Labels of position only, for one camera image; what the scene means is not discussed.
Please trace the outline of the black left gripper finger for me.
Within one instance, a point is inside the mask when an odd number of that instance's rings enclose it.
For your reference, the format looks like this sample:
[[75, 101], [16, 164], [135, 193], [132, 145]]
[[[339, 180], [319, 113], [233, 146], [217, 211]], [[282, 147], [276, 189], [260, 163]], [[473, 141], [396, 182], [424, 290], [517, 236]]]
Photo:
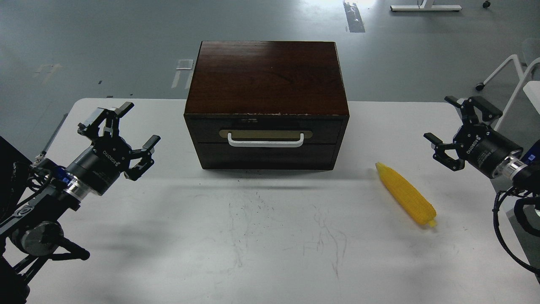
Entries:
[[97, 108], [85, 122], [78, 124], [77, 133], [92, 142], [120, 137], [120, 119], [133, 107], [132, 102], [125, 102], [119, 108]]
[[158, 135], [152, 135], [140, 149], [130, 150], [127, 155], [127, 168], [124, 172], [126, 179], [137, 181], [153, 165], [154, 147], [161, 140]]

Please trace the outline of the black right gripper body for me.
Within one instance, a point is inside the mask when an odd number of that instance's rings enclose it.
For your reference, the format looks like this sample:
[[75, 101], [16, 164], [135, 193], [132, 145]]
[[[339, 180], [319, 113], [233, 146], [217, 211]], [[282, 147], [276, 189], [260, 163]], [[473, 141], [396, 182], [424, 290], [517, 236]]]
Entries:
[[454, 141], [458, 146], [457, 156], [490, 179], [501, 175], [508, 157], [519, 157], [523, 153], [521, 146], [484, 123], [462, 125]]

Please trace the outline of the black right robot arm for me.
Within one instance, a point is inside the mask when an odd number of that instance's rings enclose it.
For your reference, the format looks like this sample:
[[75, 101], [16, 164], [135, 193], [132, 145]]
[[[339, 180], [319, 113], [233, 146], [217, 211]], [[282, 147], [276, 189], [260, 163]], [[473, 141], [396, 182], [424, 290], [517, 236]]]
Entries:
[[532, 227], [523, 210], [525, 205], [539, 204], [539, 166], [521, 161], [523, 148], [491, 127], [503, 112], [482, 96], [471, 96], [461, 103], [454, 96], [444, 100], [459, 110], [462, 126], [450, 144], [444, 144], [432, 133], [424, 134], [432, 143], [433, 158], [452, 171], [462, 170], [468, 162], [489, 179], [505, 176], [516, 189], [534, 194], [532, 198], [518, 200], [514, 213], [527, 233], [539, 236], [539, 230]]

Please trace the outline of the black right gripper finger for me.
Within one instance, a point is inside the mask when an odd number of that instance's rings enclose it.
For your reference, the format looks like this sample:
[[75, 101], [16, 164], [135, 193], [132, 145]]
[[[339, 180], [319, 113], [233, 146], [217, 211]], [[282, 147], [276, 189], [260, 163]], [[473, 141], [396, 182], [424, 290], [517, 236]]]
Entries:
[[442, 164], [444, 167], [447, 167], [451, 171], [461, 171], [464, 168], [465, 160], [460, 157], [452, 158], [446, 153], [446, 151], [448, 150], [457, 151], [458, 148], [461, 148], [460, 144], [444, 144], [433, 133], [424, 133], [424, 138], [430, 141], [430, 143], [432, 144], [432, 149], [434, 150], [432, 158], [434, 158], [434, 160], [438, 161], [440, 164]]
[[479, 95], [465, 99], [448, 95], [444, 97], [444, 100], [456, 108], [462, 127], [475, 125], [491, 127], [494, 121], [503, 116], [502, 110]]

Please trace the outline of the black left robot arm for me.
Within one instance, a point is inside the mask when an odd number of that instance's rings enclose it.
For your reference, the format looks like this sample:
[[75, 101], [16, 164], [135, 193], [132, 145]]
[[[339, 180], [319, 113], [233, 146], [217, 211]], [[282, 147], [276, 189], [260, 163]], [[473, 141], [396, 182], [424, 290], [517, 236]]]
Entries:
[[135, 150], [120, 136], [119, 121], [133, 106], [98, 108], [80, 123], [77, 132], [91, 144], [67, 167], [44, 151], [31, 161], [1, 139], [1, 253], [10, 240], [26, 255], [14, 266], [1, 258], [2, 304], [25, 304], [29, 282], [47, 261], [89, 258], [65, 237], [59, 218], [66, 210], [78, 210], [89, 193], [103, 195], [121, 174], [135, 181], [154, 164], [159, 136]]

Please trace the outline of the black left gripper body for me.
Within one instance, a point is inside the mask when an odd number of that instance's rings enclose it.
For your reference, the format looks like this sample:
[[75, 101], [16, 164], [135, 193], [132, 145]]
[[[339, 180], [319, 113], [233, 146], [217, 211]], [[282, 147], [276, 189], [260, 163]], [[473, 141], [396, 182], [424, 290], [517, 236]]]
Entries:
[[103, 195], [129, 167], [130, 151], [131, 146], [120, 137], [98, 140], [71, 162], [66, 171], [95, 194]]

